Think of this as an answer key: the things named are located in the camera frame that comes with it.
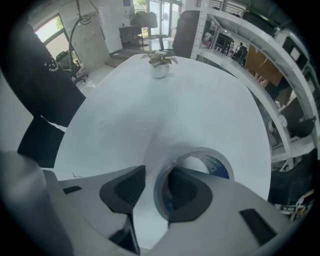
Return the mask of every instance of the floor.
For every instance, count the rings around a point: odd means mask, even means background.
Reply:
[[[83,93],[84,96],[88,95],[99,86],[99,83],[112,71],[114,67],[104,65],[99,69],[88,74],[88,78],[85,78],[85,82],[80,81],[76,84],[78,89]]]
[[[163,47],[164,49],[172,49],[172,44],[174,42],[174,38],[168,37],[168,38],[163,38]],[[147,51],[151,52],[154,50],[160,50],[160,43],[158,38],[154,39],[144,39],[143,40],[144,44],[148,44],[147,46],[128,46],[125,49],[132,49],[132,50],[142,50],[142,51]]]

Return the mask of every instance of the white pot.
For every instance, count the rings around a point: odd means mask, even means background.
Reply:
[[[152,64],[150,64],[150,73],[151,76],[154,78],[164,78],[167,76],[169,72],[169,64],[159,65],[157,67],[153,67]]]

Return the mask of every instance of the white table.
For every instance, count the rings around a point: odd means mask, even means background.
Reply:
[[[210,65],[178,57],[154,79],[135,55],[113,70],[83,102],[61,142],[58,180],[146,165],[146,188],[135,209],[140,247],[149,249],[168,225],[155,212],[152,173],[173,148],[207,147],[223,154],[234,180],[264,199],[271,152],[263,119],[247,87]]]

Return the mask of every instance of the potted plant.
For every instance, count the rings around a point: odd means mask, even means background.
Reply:
[[[178,64],[177,59],[169,55],[169,52],[157,51],[145,54],[141,57],[141,59],[149,58],[150,73],[152,77],[164,78],[169,72],[169,64],[172,64],[172,62]]]

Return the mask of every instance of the shelving unit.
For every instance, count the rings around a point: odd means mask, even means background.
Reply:
[[[246,81],[245,84],[268,111],[282,139],[283,151],[278,150],[278,152],[276,150],[272,153],[272,161],[276,161],[277,159],[288,160],[290,167],[292,166],[292,158],[296,157],[299,152],[304,152],[304,150],[300,150],[300,144],[291,145],[293,142],[290,142],[291,139],[287,129],[284,129],[280,123],[279,112],[275,103],[270,99],[268,93],[261,87],[255,78],[233,60],[226,56],[221,56],[221,53],[219,54],[214,50],[202,48],[202,36],[207,16],[214,20],[221,29],[241,38],[241,40],[247,44],[253,45],[281,71],[282,75],[294,90],[305,117],[307,119],[316,118],[315,129],[311,138],[313,148],[318,148],[318,159],[320,159],[320,123],[317,107],[309,85],[295,61],[270,35],[263,32],[255,25],[232,14],[210,8],[209,0],[202,0],[191,59],[196,60],[198,55],[203,56],[204,58],[221,65],[238,79],[242,80],[242,82]]]

